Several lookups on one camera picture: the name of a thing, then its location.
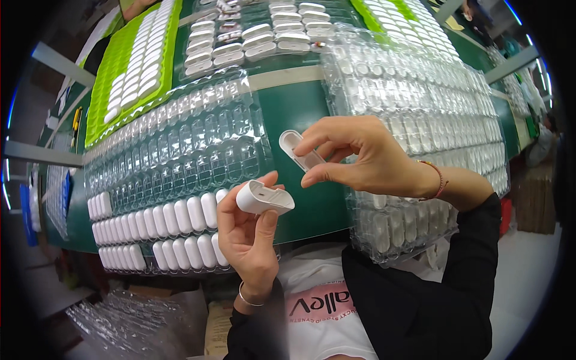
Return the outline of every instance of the green workbench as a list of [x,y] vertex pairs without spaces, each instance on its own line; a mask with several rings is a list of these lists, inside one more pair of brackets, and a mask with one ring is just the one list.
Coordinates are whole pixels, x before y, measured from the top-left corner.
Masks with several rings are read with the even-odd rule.
[[[192,13],[192,0],[184,0],[180,18],[184,18]],[[470,66],[487,71],[487,66],[491,66],[487,55],[480,48],[464,40],[462,37],[450,34],[454,47],[461,55],[464,62]],[[176,36],[176,52],[174,56],[174,74],[172,88],[186,83],[181,81],[182,66],[184,62],[183,49],[188,40],[188,25],[181,26]],[[249,75],[266,73],[269,71],[287,69],[298,66],[310,66],[318,64],[318,54],[309,53],[305,56],[284,55],[276,57],[275,61],[266,59],[255,63],[245,63],[243,66]],[[84,87],[74,84],[70,90],[66,106],[69,107],[76,97],[82,92]],[[321,234],[336,232],[349,226],[346,204],[344,202],[344,189],[340,184],[321,183],[309,189],[300,187],[302,170],[279,148],[277,139],[280,134],[287,129],[294,129],[299,132],[306,130],[311,124],[318,121],[323,116],[328,116],[328,108],[325,101],[324,89],[319,80],[299,82],[260,89],[255,92],[262,107],[264,125],[272,147],[275,167],[279,171],[279,182],[286,186],[286,189],[293,196],[296,208],[280,217],[278,230],[276,232],[275,243],[299,240]],[[501,117],[505,137],[508,144],[517,143],[517,135],[514,127],[514,120],[510,112],[510,107],[506,100],[492,97],[494,107]],[[90,92],[88,92],[77,106],[83,106],[82,123],[85,125],[85,116],[90,103]],[[60,131],[70,131],[74,112],[68,116],[61,125]],[[509,126],[508,118],[511,119],[512,127]],[[84,137],[86,127],[80,129],[80,145],[78,152],[84,151]],[[46,144],[50,133],[43,134],[38,145]],[[509,145],[509,156],[514,154]],[[41,175],[46,174],[46,167],[41,167]],[[48,242],[52,245],[66,249],[84,252],[97,252],[92,235],[92,227],[88,217],[88,207],[84,189],[84,172],[82,169],[76,171],[72,176],[73,187],[71,193],[70,207],[67,219],[68,241],[64,241],[48,217],[46,219],[46,230]]]

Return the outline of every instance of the red string bracelet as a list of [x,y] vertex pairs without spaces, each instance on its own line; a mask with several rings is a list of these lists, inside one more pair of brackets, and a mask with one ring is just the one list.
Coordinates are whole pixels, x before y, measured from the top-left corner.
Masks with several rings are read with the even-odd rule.
[[422,162],[426,165],[430,165],[434,168],[434,170],[436,170],[438,172],[438,175],[440,175],[440,187],[438,188],[438,192],[436,193],[436,195],[431,196],[429,198],[424,198],[424,199],[420,199],[418,201],[425,201],[425,200],[430,200],[430,199],[436,199],[437,197],[440,196],[440,194],[442,193],[442,191],[444,190],[444,188],[446,187],[448,181],[444,182],[444,177],[442,176],[442,172],[440,171],[440,169],[438,169],[438,167],[434,164],[432,164],[430,161],[424,161],[424,160],[416,160],[416,162]]

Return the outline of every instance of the black jacket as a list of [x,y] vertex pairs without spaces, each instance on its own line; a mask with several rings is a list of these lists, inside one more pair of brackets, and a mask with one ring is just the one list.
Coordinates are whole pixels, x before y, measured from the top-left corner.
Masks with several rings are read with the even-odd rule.
[[[460,232],[450,241],[442,283],[383,269],[350,246],[342,251],[346,285],[380,359],[463,360],[488,355],[500,222],[496,194],[458,215]],[[285,318],[284,294],[276,279],[269,301],[257,313],[233,311],[226,359],[289,359]]]

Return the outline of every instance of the fingernail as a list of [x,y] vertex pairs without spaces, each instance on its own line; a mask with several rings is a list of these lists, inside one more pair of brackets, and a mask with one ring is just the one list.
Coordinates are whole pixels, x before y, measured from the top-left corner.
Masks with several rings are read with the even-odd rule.
[[278,220],[278,213],[276,210],[268,210],[264,213],[264,217],[262,218],[262,224],[267,228],[271,228],[276,225],[276,221]]
[[300,186],[303,188],[307,188],[310,185],[312,185],[313,180],[310,178],[304,178],[302,179],[302,181],[300,182]]

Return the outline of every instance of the lime green tray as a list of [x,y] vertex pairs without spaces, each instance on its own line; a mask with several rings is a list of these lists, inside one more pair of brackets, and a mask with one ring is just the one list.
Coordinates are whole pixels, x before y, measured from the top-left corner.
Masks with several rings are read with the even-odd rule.
[[[374,15],[368,10],[366,5],[362,2],[362,0],[350,0],[356,11],[362,15],[364,18],[364,23],[368,30],[373,32],[385,32],[380,27],[380,24],[374,18]],[[414,20],[419,21],[414,13],[410,10],[410,8],[402,1],[402,0],[390,0],[396,7],[398,8],[398,12],[401,13],[406,20]]]
[[112,89],[112,81],[128,68],[132,45],[134,44],[142,20],[146,15],[157,10],[159,7],[160,4],[152,6],[112,35],[110,44],[104,52],[102,63],[98,68],[96,81],[92,89],[92,98],[90,99],[90,108],[86,122],[86,141],[84,143],[86,149],[101,142],[119,127],[130,122],[133,119],[133,117],[129,117],[130,114],[141,106],[151,102],[159,95],[165,94],[172,88],[174,47],[176,43],[176,33],[178,31],[178,22],[180,21],[179,14],[182,8],[182,0],[176,0],[174,2],[170,19],[168,20],[166,40],[162,54],[162,68],[160,70],[160,87],[152,94],[140,99],[130,109],[123,110],[109,123],[104,123],[104,116],[108,112],[108,100],[110,90]]

